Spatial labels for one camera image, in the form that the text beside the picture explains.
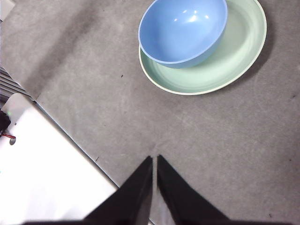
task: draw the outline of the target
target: dark object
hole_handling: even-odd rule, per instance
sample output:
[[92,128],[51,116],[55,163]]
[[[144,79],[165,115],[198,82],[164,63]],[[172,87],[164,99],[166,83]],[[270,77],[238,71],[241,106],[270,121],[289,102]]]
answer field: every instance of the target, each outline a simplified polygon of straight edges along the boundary
[[228,218],[195,192],[161,155],[157,158],[157,182],[176,224]]
[[[157,181],[177,225],[284,225],[232,221],[195,192],[161,155]],[[25,225],[146,225],[152,197],[152,158],[147,157],[125,183],[82,221],[30,222]]]
[[0,110],[0,134],[1,132],[4,132],[9,125],[10,125],[9,117],[2,110]]

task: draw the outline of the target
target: red wire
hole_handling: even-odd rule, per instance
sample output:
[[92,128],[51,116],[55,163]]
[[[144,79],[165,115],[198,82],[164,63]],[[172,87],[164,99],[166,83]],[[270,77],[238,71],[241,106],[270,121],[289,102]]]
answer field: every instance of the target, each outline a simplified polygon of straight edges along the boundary
[[3,134],[1,134],[1,136],[5,136],[5,137],[9,137],[9,138],[15,139],[15,136],[8,135],[7,133],[3,133]]

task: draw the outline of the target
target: floor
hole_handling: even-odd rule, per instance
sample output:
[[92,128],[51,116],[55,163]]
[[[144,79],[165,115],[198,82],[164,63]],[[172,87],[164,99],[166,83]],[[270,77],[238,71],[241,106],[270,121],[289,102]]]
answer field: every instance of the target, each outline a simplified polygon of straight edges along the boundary
[[[151,2],[17,0],[2,66],[118,185],[162,154],[228,217],[299,224],[300,1],[260,0],[268,33],[255,64],[193,97],[143,74],[137,28]],[[151,218],[171,224],[167,213],[155,191]]]

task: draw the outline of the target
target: plate rim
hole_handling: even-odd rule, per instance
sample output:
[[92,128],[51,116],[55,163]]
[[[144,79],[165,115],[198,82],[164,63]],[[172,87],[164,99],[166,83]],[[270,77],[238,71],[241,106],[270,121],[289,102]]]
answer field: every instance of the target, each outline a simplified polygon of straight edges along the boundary
[[258,56],[260,55],[262,49],[263,49],[263,46],[264,46],[264,43],[266,41],[266,37],[267,37],[267,18],[266,18],[266,14],[263,10],[263,7],[261,6],[261,4],[259,3],[258,0],[252,0],[254,1],[261,13],[262,13],[262,17],[263,17],[263,25],[264,25],[264,31],[263,31],[263,39],[262,39],[262,43],[261,43],[261,46],[259,47],[259,50],[257,51],[257,54],[255,55],[255,57],[253,58],[253,60],[248,64],[247,67],[245,67],[245,69],[240,72],[237,76],[235,76],[233,79],[229,80],[228,82],[222,84],[222,85],[219,85],[215,88],[212,88],[212,89],[209,89],[209,90],[205,90],[205,91],[199,91],[199,92],[179,92],[179,91],[174,91],[174,90],[170,90],[168,88],[165,88],[163,86],[161,86],[160,84],[156,83],[150,76],[149,74],[147,73],[144,65],[143,65],[143,62],[142,62],[142,56],[141,56],[141,46],[139,45],[139,60],[140,60],[140,65],[143,69],[143,72],[146,74],[146,76],[148,77],[148,79],[153,83],[155,84],[157,87],[159,87],[160,89],[162,90],[165,90],[167,92],[170,92],[170,93],[173,93],[173,94],[177,94],[177,95],[187,95],[187,96],[191,96],[191,95],[202,95],[202,94],[207,94],[207,93],[210,93],[210,92],[213,92],[213,91],[216,91],[216,90],[219,90],[229,84],[231,84],[232,82],[236,81],[237,79],[239,79],[243,74],[245,74],[247,72],[247,70],[250,69],[250,67],[255,63],[255,61],[257,60]]

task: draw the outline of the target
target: plate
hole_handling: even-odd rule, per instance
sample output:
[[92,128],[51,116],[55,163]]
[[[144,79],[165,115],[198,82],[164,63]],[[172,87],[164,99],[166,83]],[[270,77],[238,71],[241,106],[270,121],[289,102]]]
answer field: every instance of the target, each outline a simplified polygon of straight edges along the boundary
[[218,90],[242,76],[255,62],[267,35],[267,21],[257,0],[227,0],[228,20],[217,50],[203,63],[183,69],[160,65],[139,47],[146,76],[159,88],[180,95]]

